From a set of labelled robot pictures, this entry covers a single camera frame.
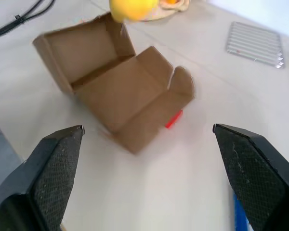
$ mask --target white table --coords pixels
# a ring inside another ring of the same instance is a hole
[[[32,1],[0,1],[0,23]],[[232,21],[255,25],[203,2],[173,18],[128,25],[137,52],[150,45],[194,77],[196,99],[182,119],[138,156],[104,138],[92,114],[57,88],[32,46],[41,32],[89,20],[107,0],[57,1],[44,16],[0,38],[0,128],[22,157],[39,140],[76,124],[86,134],[64,225],[68,231],[230,231],[232,192],[214,123],[264,135],[289,160],[289,38],[286,68],[224,51]]]

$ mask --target black cable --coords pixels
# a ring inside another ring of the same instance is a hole
[[[31,19],[34,19],[36,17],[41,16],[42,14],[46,13],[53,5],[55,0],[51,0],[51,2],[49,3],[48,6],[46,6],[43,10],[39,11],[38,13],[34,14],[34,15],[30,15],[33,11],[35,11],[40,4],[43,2],[44,0],[38,0],[28,11],[26,11],[22,16],[20,15],[16,15],[15,16],[15,20],[10,22],[9,24],[3,26],[0,28],[0,36],[5,35],[6,33],[14,30],[15,28],[17,28],[18,26],[20,26],[21,24],[25,23],[26,21],[29,21]]]

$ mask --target cardboard box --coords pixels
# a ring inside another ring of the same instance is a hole
[[[109,13],[33,43],[60,89],[75,94],[132,153],[194,98],[190,74],[173,71],[154,47],[136,56],[125,25]]]

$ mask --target yellow ball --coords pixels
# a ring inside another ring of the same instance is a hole
[[[111,14],[118,22],[139,21],[158,5],[158,0],[110,0]]]

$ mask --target red object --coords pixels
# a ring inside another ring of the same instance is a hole
[[[171,120],[165,125],[165,128],[170,129],[182,116],[183,110],[180,110]]]

